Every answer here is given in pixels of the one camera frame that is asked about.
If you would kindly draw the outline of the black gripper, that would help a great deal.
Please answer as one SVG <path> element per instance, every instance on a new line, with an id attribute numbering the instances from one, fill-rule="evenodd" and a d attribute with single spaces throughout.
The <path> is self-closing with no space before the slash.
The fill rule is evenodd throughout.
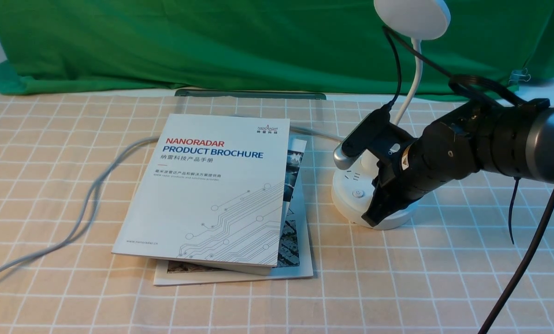
<path id="1" fill-rule="evenodd" d="M 371 227 L 406 209 L 451 180 L 461 180 L 482 168 L 476 158 L 474 134 L 463 125 L 434 122 L 419 138 L 408 136 L 395 153 L 378 162 L 374 192 L 362 218 Z"/>

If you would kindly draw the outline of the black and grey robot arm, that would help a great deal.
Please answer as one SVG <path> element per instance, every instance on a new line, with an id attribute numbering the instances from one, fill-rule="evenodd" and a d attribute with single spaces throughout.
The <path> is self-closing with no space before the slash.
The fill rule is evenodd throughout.
<path id="1" fill-rule="evenodd" d="M 479 171 L 554 184 L 554 108 L 547 99 L 512 107 L 469 101 L 434 120 L 417 138 L 388 126 L 376 152 L 383 156 L 362 214 L 372 227 Z"/>

